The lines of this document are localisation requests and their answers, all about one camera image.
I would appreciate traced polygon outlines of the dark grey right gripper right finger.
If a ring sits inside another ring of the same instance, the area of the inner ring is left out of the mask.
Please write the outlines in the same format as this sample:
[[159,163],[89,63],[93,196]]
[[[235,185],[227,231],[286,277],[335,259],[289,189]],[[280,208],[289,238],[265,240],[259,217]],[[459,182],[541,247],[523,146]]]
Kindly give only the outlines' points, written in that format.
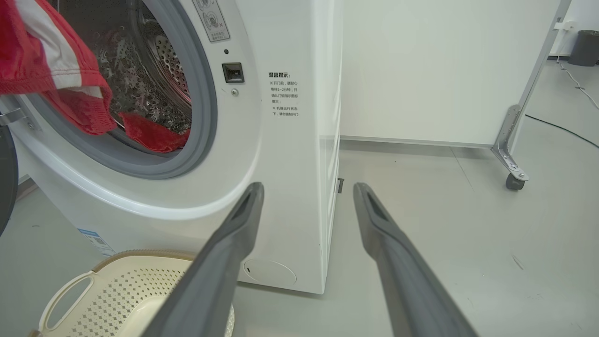
[[376,262],[396,337],[475,337],[477,333],[373,189],[353,186],[362,245]]

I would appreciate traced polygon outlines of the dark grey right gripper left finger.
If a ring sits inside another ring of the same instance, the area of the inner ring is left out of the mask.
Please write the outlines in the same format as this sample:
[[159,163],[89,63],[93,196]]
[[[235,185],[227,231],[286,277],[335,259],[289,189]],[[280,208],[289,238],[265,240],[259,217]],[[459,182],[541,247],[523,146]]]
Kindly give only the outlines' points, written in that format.
[[145,337],[225,335],[241,263],[253,251],[264,187],[251,183],[148,324]]

